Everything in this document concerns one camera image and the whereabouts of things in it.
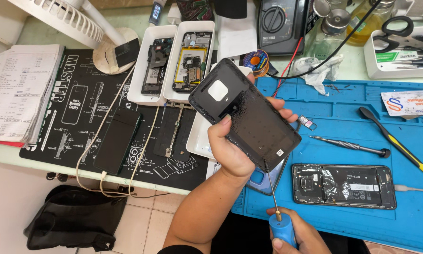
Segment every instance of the red wire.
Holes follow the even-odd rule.
[[[290,62],[288,63],[287,67],[285,67],[285,70],[282,72],[281,76],[284,75],[285,71],[288,69],[291,62],[293,62],[294,56],[296,55],[296,52],[298,52],[298,48],[299,48],[299,45],[301,44],[301,41],[302,41],[302,37],[299,39],[298,45],[296,46],[296,49],[294,50],[293,56],[291,57]],[[281,80],[280,79],[279,79],[279,84],[277,84],[277,88],[279,88],[279,86],[281,86]]]

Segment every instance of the metal lid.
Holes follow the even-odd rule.
[[[370,5],[373,6],[378,0],[370,0]],[[382,0],[376,9],[387,9],[395,4],[395,0]]]
[[[351,15],[344,9],[333,9],[321,23],[321,31],[328,36],[337,36],[350,24]]]
[[[314,12],[321,18],[327,17],[331,12],[331,4],[328,0],[315,0],[313,7]]]

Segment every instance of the smartphone back cover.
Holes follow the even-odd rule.
[[[222,95],[225,88],[219,87],[221,84],[228,89],[225,95]],[[211,95],[218,88],[222,96],[219,101]],[[227,58],[217,63],[197,86],[189,102],[211,124],[231,115],[232,127],[227,139],[267,173],[301,141],[296,130]]]

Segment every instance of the white container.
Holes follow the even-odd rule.
[[[368,77],[372,79],[386,79],[386,78],[418,78],[423,77],[423,68],[418,69],[394,69],[402,65],[392,64],[392,62],[376,61],[375,45],[373,44],[373,37],[376,35],[384,35],[381,30],[376,30],[371,33],[370,38],[364,46],[365,65],[367,66]],[[423,27],[414,27],[411,36],[423,35]]]
[[[244,66],[238,66],[238,68],[245,76],[252,73],[251,68]],[[210,122],[199,112],[196,112],[196,117],[192,123],[188,141],[186,142],[186,150],[188,150],[188,152],[214,159],[208,141],[208,128],[210,126]]]
[[[208,74],[213,53],[214,44],[214,22],[213,21],[183,21],[180,23],[175,35],[174,44],[172,45],[171,55],[166,72],[166,78],[163,83],[163,95],[166,99],[178,103],[188,103],[189,93],[177,93],[172,89],[174,76],[177,71],[178,59],[180,57],[181,44],[183,36],[187,32],[212,32],[210,45],[208,47],[207,65],[205,67],[205,75]]]
[[[173,38],[176,31],[177,26],[174,25],[149,27],[145,30],[141,49],[139,50],[138,60],[136,61],[135,71],[133,72],[133,77],[131,78],[131,84],[129,86],[129,101],[147,106],[163,106],[166,103],[166,98],[163,96],[163,90],[166,86],[171,86],[172,89],[172,84],[167,78],[163,80],[163,87],[161,88],[160,96],[143,95],[141,94],[141,89],[142,84],[144,83],[147,65],[149,64],[147,57],[150,45],[153,45],[153,41],[156,39]],[[169,71],[169,63],[171,62],[176,62],[175,59],[173,60],[172,55],[169,56],[166,73]]]

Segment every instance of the hand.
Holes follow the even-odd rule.
[[[299,251],[287,242],[274,238],[270,228],[273,254],[331,254],[318,231],[309,223],[305,222],[296,211],[279,207],[281,213],[286,213],[293,223],[294,236],[299,245]],[[266,211],[271,216],[276,213],[276,208]]]
[[[254,83],[254,75],[249,74],[248,79]],[[285,101],[267,97],[272,106],[279,111],[281,116],[289,123],[298,119],[297,114],[293,114],[291,109],[283,108]],[[211,146],[211,152],[214,158],[220,162],[221,170],[237,177],[247,177],[255,169],[254,163],[243,153],[236,145],[226,139],[230,131],[232,120],[230,115],[225,116],[219,123],[208,128],[208,140]]]

